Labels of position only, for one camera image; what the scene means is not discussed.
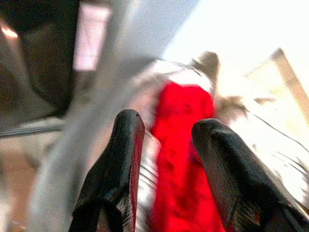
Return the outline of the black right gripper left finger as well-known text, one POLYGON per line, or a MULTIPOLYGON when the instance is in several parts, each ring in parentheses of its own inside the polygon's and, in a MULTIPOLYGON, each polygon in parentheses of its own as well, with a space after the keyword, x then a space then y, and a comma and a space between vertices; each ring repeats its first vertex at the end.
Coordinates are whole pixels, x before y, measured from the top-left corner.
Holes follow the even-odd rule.
POLYGON ((132 109, 118 113, 109 142, 84 180, 71 232, 133 232, 145 126, 132 109))

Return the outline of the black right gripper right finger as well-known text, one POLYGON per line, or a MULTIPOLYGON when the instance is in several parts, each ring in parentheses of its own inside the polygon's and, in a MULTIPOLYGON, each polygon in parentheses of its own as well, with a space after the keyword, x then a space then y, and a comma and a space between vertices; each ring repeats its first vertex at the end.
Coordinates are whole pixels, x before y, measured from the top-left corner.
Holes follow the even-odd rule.
POLYGON ((227 125, 200 120, 192 139, 227 232, 308 231, 308 214, 227 125))

